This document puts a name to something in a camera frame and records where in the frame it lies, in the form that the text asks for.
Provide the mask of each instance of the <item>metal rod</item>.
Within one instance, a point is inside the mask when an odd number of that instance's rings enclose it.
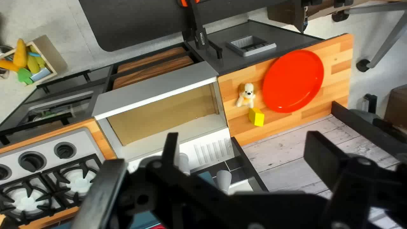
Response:
[[[397,10],[407,10],[407,2],[391,2],[391,3],[383,3],[383,5],[353,7],[353,8],[349,8],[349,12],[368,14],[368,12],[377,12],[377,11],[397,11]]]
[[[372,61],[368,63],[369,68],[376,67],[383,56],[392,48],[392,45],[397,42],[397,39],[404,34],[406,29],[407,22],[407,11],[403,15],[403,17],[399,20],[391,34],[386,38],[385,43],[377,52],[377,54],[372,58]]]

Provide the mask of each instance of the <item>red plate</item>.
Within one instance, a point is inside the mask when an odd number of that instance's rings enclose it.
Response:
[[[316,53],[306,49],[291,52],[268,70],[264,101],[275,111],[294,111],[316,96],[322,80],[324,64]]]

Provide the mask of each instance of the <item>black stove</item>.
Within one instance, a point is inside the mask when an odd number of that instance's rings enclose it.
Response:
[[[13,222],[29,223],[63,208],[65,206],[40,173],[0,185],[0,212]]]
[[[68,207],[78,206],[86,198],[101,165],[101,160],[93,153],[45,170],[43,175],[51,184],[57,198]]]

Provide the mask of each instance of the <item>small yellow toy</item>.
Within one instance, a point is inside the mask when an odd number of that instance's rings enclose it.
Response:
[[[265,113],[263,113],[259,108],[250,109],[250,120],[255,125],[265,125]]]

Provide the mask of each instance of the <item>wooden panel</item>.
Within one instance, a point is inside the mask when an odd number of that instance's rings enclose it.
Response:
[[[128,145],[217,111],[213,85],[205,85],[113,115],[109,120],[123,145]]]
[[[231,134],[236,136],[241,145],[249,145],[270,134],[330,114],[333,100],[348,105],[354,50],[353,42],[354,36],[352,34],[344,34],[305,48],[314,50],[321,57],[325,66],[325,78],[316,97],[293,113],[277,113],[263,101],[264,75],[277,58],[221,76],[219,86]],[[255,84],[258,95],[256,106],[266,114],[264,127],[256,127],[250,122],[247,106],[236,105],[240,91],[246,82]]]
[[[100,124],[93,118],[86,119],[83,122],[78,122],[78,123],[73,123],[73,124],[65,125],[63,128],[59,128],[59,129],[55,129],[55,131],[40,134],[40,136],[29,138],[29,139],[22,141],[22,142],[17,142],[17,143],[13,143],[13,145],[6,146],[6,147],[0,147],[0,153],[10,152],[12,150],[16,150],[16,148],[20,148],[20,147],[25,147],[25,146],[29,146],[31,143],[36,143],[39,141],[44,141],[46,138],[55,137],[58,134],[63,134],[63,133],[67,133],[67,132],[71,132],[71,131],[74,131],[74,129],[78,129],[78,128],[83,128],[83,127],[90,129],[90,132],[92,133],[93,138],[96,139],[101,152],[104,153],[105,159],[107,159],[107,160],[116,159],[116,153],[115,153],[114,148],[111,147],[111,145],[107,141],[105,133],[100,128]],[[45,226],[57,223],[57,222],[59,222],[62,220],[67,220],[67,218],[73,217],[77,211],[78,211],[78,207],[72,207],[72,208],[60,211],[60,212],[55,213],[54,216],[48,216],[48,217],[39,218],[39,220],[32,221],[31,223],[21,226],[21,227],[45,227]]]
[[[155,56],[146,57],[143,59],[128,62],[119,66],[119,72],[124,72],[135,67],[142,67],[142,68],[134,72],[129,72],[125,76],[118,77],[114,82],[114,89],[123,87],[125,85],[134,84],[153,76],[158,76],[165,72],[174,71],[193,63],[194,61],[183,47],[176,47],[176,48],[157,53]]]

